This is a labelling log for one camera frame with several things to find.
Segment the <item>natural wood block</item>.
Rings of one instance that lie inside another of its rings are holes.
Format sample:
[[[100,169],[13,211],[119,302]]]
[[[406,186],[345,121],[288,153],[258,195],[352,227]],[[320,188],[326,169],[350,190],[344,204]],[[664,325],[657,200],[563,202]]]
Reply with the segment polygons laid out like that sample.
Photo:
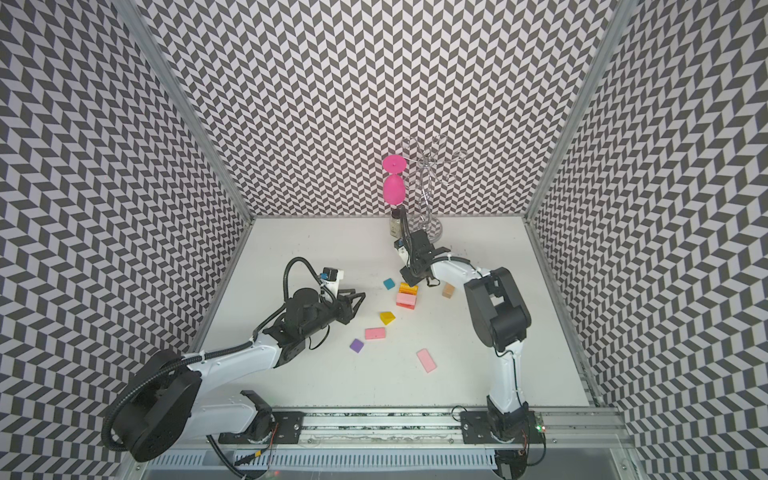
[[[443,291],[442,291],[442,295],[445,298],[450,299],[450,298],[453,297],[454,293],[455,293],[455,287],[453,285],[449,284],[449,283],[446,283],[444,285],[444,288],[443,288]]]

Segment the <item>glass spice jar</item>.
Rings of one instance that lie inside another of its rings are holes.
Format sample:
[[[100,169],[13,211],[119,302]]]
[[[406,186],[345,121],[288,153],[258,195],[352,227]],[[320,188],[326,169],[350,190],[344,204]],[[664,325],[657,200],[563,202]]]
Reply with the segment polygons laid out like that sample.
[[[390,235],[395,239],[403,238],[403,219],[407,216],[404,207],[398,205],[391,209],[389,217]]]

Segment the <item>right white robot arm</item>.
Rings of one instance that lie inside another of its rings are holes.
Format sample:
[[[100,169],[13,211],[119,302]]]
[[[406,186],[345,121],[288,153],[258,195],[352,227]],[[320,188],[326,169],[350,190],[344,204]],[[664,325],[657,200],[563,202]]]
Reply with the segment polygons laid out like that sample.
[[[487,421],[495,439],[520,441],[530,407],[522,391],[521,357],[530,312],[511,272],[475,267],[470,260],[435,247],[424,230],[406,231],[395,242],[400,270],[411,286],[436,280],[464,289],[470,319],[480,342],[493,352]]]

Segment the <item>left corner metal post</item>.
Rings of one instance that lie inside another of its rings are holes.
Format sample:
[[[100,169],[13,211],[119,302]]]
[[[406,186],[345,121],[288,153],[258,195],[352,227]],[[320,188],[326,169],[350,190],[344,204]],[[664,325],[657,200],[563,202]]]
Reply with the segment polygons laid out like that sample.
[[[186,93],[181,88],[169,62],[144,22],[137,3],[128,0],[115,0],[112,4],[118,15],[128,27],[130,34],[134,37],[139,49],[146,57],[151,69],[165,89],[170,101],[175,106],[192,137],[200,147],[204,159],[207,161],[225,192],[232,200],[236,210],[245,218],[247,223],[252,223],[253,215],[251,214],[243,195],[240,193],[236,183],[232,180],[225,162],[220,157]]]

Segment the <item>metal base rail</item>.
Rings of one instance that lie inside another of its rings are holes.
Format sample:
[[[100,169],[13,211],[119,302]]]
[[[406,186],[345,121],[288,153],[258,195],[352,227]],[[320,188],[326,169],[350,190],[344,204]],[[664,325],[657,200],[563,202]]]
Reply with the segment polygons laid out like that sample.
[[[267,471],[385,472],[493,469],[520,454],[540,463],[559,449],[607,450],[625,456],[633,442],[611,408],[533,407],[526,418],[493,432],[481,407],[297,408],[275,414],[262,440],[220,434],[183,441],[148,464],[150,472],[213,470],[231,463]]]

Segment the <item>right corner metal post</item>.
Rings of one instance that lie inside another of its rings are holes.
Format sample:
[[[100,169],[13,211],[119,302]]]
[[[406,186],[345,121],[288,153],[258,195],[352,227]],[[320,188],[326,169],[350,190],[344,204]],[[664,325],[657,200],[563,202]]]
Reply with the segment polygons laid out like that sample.
[[[639,2],[635,0],[621,0],[617,2],[616,10],[609,21],[605,36],[598,44],[595,56],[587,70],[584,82],[578,91],[571,111],[566,117],[566,122],[555,143],[552,155],[547,161],[540,182],[534,190],[531,202],[524,215],[527,223],[533,221],[538,210],[541,208],[638,4]]]

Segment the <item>pink rectangular wood block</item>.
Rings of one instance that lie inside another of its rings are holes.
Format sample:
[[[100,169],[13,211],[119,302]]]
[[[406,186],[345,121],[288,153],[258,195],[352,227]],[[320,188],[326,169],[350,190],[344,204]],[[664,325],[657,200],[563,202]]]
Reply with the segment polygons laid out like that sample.
[[[381,340],[385,339],[387,330],[385,327],[368,328],[365,330],[366,340]]]

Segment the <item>yellow triangular wood block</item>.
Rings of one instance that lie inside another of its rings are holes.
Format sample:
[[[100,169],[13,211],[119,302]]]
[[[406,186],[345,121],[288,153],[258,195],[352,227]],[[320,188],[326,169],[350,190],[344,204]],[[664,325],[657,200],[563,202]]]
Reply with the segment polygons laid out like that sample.
[[[384,325],[389,325],[395,320],[395,315],[392,312],[381,312],[379,318]]]

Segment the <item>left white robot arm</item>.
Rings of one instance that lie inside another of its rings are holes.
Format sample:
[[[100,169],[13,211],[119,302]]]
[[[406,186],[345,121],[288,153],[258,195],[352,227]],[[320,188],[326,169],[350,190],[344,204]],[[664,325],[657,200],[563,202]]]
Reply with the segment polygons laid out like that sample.
[[[272,407],[255,391],[243,390],[220,404],[205,403],[203,397],[247,375],[289,363],[316,332],[333,322],[349,324],[365,298],[354,289],[332,293],[326,287],[302,288],[239,345],[191,355],[160,351],[105,411],[103,446],[147,462],[180,440],[221,435],[249,443],[270,440],[277,422]]]

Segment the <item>corner metal post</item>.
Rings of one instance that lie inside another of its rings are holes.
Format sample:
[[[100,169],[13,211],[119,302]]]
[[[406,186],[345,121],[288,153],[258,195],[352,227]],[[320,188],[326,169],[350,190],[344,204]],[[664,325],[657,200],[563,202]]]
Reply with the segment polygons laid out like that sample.
[[[200,147],[204,159],[207,161],[225,192],[232,200],[236,210],[245,218],[247,223],[252,223],[253,215],[251,214],[243,195],[240,193],[236,183],[232,180],[225,162],[220,157],[186,93],[181,88],[169,62],[144,22],[137,3],[128,0],[115,0],[112,4],[118,15],[128,27],[130,34],[134,37],[139,49],[146,57],[151,69],[165,89],[170,101],[175,106],[192,137]]]
[[[533,221],[538,210],[541,208],[638,4],[639,2],[635,0],[621,0],[617,2],[616,10],[609,21],[605,36],[598,44],[595,56],[587,70],[584,82],[578,91],[571,111],[566,117],[566,122],[555,143],[552,155],[547,161],[540,182],[534,190],[531,202],[524,215],[527,223]]]

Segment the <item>purple wood cube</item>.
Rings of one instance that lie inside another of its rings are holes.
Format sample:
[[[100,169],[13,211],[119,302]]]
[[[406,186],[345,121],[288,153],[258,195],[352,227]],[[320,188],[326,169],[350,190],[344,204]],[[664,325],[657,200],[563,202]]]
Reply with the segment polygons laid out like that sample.
[[[354,339],[350,344],[350,348],[356,353],[360,353],[364,346],[364,342],[360,339]]]

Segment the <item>pink lamp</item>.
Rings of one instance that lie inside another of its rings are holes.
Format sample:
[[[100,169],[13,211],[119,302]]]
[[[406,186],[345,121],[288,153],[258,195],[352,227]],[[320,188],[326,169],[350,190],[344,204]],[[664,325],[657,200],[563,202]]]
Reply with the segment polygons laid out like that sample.
[[[382,161],[382,167],[387,174],[382,185],[382,195],[391,207],[401,205],[406,199],[407,188],[402,174],[407,165],[407,160],[401,155],[389,155]]]

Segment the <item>orange wood block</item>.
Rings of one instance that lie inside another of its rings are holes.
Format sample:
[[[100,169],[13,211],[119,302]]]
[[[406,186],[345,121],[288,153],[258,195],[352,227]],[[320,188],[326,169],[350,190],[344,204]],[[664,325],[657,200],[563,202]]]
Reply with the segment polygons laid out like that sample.
[[[410,286],[407,283],[401,283],[399,287],[399,292],[416,296],[418,294],[418,287]]]

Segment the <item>pink half-round wood block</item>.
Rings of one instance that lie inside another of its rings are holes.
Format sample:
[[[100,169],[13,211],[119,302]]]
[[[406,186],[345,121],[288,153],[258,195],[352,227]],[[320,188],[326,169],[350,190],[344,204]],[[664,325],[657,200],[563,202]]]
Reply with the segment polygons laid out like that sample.
[[[404,294],[404,293],[398,293],[396,296],[396,302],[405,302],[405,303],[415,303],[416,304],[417,296]]]

